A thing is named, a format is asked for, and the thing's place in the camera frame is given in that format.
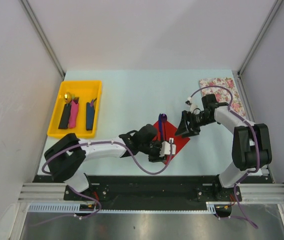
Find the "red paper napkin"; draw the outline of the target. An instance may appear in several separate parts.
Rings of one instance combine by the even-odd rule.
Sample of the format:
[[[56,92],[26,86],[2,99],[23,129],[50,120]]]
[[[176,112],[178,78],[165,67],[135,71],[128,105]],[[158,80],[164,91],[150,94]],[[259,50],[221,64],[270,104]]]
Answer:
[[[161,140],[161,135],[160,135],[160,131],[159,131],[159,122],[158,121],[155,122],[153,124],[153,126],[157,129],[157,136],[155,138],[153,138],[153,140]],[[181,149],[190,140],[189,137],[182,138],[181,136],[175,136],[176,130],[177,130],[177,128],[168,121],[166,121],[165,123],[162,124],[163,139],[168,141],[169,138],[173,138],[174,144],[176,145],[176,152],[175,152],[175,155],[172,157],[172,159],[177,156],[179,151],[181,151]],[[167,164],[168,159],[169,159],[169,156],[166,156],[162,162],[164,164]]]

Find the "purple plastic spoon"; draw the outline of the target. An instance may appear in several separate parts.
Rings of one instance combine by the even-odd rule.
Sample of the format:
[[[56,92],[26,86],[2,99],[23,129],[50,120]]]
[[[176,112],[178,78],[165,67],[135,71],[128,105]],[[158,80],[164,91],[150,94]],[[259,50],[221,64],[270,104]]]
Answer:
[[[161,139],[165,141],[166,140],[167,115],[165,113],[160,114],[160,120],[161,120]]]

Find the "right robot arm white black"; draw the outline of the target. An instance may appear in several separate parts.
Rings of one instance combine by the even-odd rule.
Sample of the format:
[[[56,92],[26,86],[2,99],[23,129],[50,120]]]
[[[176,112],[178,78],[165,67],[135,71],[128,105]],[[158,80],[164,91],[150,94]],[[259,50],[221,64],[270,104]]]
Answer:
[[[203,110],[189,100],[186,103],[190,109],[182,111],[176,136],[197,136],[202,126],[212,123],[223,125],[233,134],[232,163],[215,177],[211,188],[213,198],[226,201],[236,194],[237,184],[271,163],[269,128],[264,123],[257,124],[238,115],[229,103],[218,102],[214,94],[202,97]]]

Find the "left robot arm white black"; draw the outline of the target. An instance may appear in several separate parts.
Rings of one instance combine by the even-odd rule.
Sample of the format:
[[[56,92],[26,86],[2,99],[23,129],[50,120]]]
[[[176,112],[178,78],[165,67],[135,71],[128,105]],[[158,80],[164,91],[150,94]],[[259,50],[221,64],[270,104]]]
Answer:
[[[151,161],[170,161],[175,154],[174,140],[157,139],[158,131],[147,124],[140,130],[132,130],[115,138],[105,140],[79,139],[68,133],[45,153],[42,172],[52,176],[54,182],[63,182],[82,200],[92,195],[92,187],[82,164],[88,160],[132,157],[143,153]]]

